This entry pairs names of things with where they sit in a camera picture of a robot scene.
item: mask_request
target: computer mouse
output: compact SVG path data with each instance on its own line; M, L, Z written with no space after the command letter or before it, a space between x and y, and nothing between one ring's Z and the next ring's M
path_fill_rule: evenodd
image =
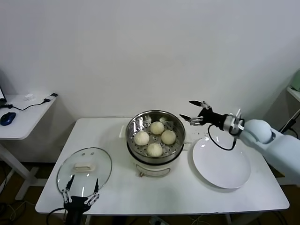
M8 112L4 114L0 119L0 124L2 126L7 126L11 124L11 122L14 120L16 113L15 112Z

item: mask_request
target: glass pot lid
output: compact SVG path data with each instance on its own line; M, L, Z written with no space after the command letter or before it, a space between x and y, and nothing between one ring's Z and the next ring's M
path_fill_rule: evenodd
M112 172L112 159L103 149L92 147L79 150L67 158L57 173L57 187L62 193L69 181L70 196L87 197L108 181Z

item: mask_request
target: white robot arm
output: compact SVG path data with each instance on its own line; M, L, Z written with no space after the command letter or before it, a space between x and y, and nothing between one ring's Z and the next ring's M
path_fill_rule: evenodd
M245 145L259 151L266 161L283 173L286 178L300 184L299 139L281 134L263 120L249 120L245 123L240 117L240 110L237 115L220 115L213 112L212 108L204 101L191 101L190 103L203 108L198 117L191 118L180 115L190 125L202 126L210 123L227 131Z

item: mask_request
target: white table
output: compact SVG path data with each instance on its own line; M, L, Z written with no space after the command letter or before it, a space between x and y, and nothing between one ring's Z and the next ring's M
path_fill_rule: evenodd
M6 95L7 104L13 104L20 109L23 109L29 105L39 104L48 95L36 96L35 100L24 100L24 95ZM52 103L55 101L44 103L42 105L30 107L24 111L20 111L14 108L1 108L0 117L8 112L15 112L16 117L13 122L7 126L0 125L0 140L23 140L31 133L36 124L40 121ZM23 199L27 189L30 186L44 186L47 179L37 179L34 175L38 171L38 167L33 167L31 171L28 171L7 149L0 145L0 158L6 162L12 171L7 175L7 181L12 177L14 171L16 171L21 177L25 179L22 187L16 195L16 200ZM4 183L0 186L0 190L4 188Z
M119 137L121 127L128 122L124 118L79 119L36 204L36 211L49 213L63 206L56 186L58 169L72 153L86 147L103 148L112 158L112 174L86 215L226 214L289 207L262 155L246 146L243 151L249 157L252 171L249 181L237 190L214 187L199 175L189 164L192 144L185 145L178 165L169 175L139 177L131 163L126 140ZM207 127L191 127L186 122L184 125L188 143L194 143L206 133Z

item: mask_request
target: power cord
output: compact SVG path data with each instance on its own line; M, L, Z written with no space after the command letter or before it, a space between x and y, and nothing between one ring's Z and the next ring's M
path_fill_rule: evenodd
M37 106L37 105L41 105L41 104L44 104L44 103L45 103L45 101L43 101L43 102L40 103L40 104L29 105L29 106L27 106L27 107L24 108L24 109L19 109L18 107L15 107L15 106L13 106L13 105L9 105L9 106L11 106L11 107L8 107L8 108L9 108L9 109L10 109L10 108L15 108L15 109L18 109L18 110L20 110L20 111L24 111L24 110L26 110L26 109L28 109L28 108L30 108L30 107Z
M46 102L50 102L52 99L54 99L54 98L57 97L57 96L58 96L58 94L53 93L53 94L49 95L48 97L44 98L44 100L43 100L41 103L29 105L29 106L27 106L27 107L24 108L24 109L20 109L20 108L18 108L18 107L16 107L16 106L13 106L12 104L1 105L0 108L8 108L8 109L15 108L15 109L17 109L17 110L24 111L24 110L26 110L26 109L28 109L28 108L30 108L30 107L37 106L37 105L42 105L42 104L44 104L44 103L46 103Z
M196 219L193 219L193 218L189 217L193 221L191 225L198 225L198 224L201 224L201 223L210 225L210 223L208 223L206 221L203 221L203 220L200 220L201 217L203 217L203 215L198 216Z
M297 139L299 139L298 133L293 128L290 128L289 130L293 131L294 134L296 135Z
M210 135L210 128L211 128L212 126L214 126L214 125L213 125L213 124L210 124L210 126L209 126L208 129L207 129L208 136L210 137L211 141L212 141L216 146L218 146L219 148L221 148L221 149L223 149L223 150L231 151L232 149L234 149L235 144L236 144L236 138L233 139L232 147L231 147L230 149L223 148L222 146L218 145L218 144L216 143L216 141L211 137L211 135Z
M3 186L3 189L1 190L0 192L0 196L1 194L3 193L5 187L6 187L6 184L7 184L7 174L5 172L5 169L4 169L4 166L3 164L0 164L1 165L1 168L3 170L3 174L5 176L5 179L4 179L4 186ZM13 205L17 204L17 203L21 203L16 209L13 208ZM10 217L9 218L5 218L5 219L0 219L1 222L6 222L5 224L1 223L1 225L12 225L15 221L17 221L25 212L26 210L26 206L27 204L29 205L34 205L35 204L32 204L28 201L15 201L11 204L9 203L5 203L5 202L0 202L0 217L2 217L6 211L10 208L13 212L10 214ZM23 210L21 211L21 213L17 216L17 211L22 207L23 207Z
M279 132L283 134L288 129L290 129L296 123L296 119L299 117L299 115L300 115L300 109L297 110L297 112L287 121L287 123L279 130Z
M281 214L281 212L274 211L272 213L278 218L282 225L288 225L285 217Z
M59 211L59 210L64 210L65 208L57 208L57 209L54 209L54 210L52 210L47 216L46 216L46 224L47 225L50 225L49 224L49 217L54 213L54 212L56 212L56 211Z

